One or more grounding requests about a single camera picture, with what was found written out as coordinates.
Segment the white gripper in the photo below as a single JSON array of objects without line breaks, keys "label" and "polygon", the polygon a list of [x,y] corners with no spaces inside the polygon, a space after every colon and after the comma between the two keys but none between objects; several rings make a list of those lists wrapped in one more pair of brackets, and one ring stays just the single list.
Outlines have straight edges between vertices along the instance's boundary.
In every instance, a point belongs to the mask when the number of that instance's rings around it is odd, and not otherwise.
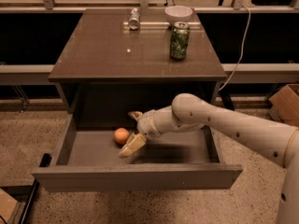
[{"label": "white gripper", "polygon": [[130,111],[128,116],[137,121],[137,130],[140,133],[130,134],[126,144],[121,148],[120,158],[127,158],[134,154],[146,144],[147,139],[158,138],[162,135],[160,127],[161,115],[158,110],[151,110],[144,114],[140,111]]}]

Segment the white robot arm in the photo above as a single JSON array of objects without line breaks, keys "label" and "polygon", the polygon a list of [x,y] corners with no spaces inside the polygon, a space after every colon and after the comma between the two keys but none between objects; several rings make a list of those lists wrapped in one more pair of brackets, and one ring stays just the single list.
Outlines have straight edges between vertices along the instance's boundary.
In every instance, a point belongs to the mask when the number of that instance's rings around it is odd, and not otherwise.
[{"label": "white robot arm", "polygon": [[131,111],[137,133],[129,136],[119,156],[124,158],[147,141],[165,133],[188,132],[208,126],[286,169],[277,224],[299,224],[299,129],[211,105],[182,93],[170,106],[146,113]]}]

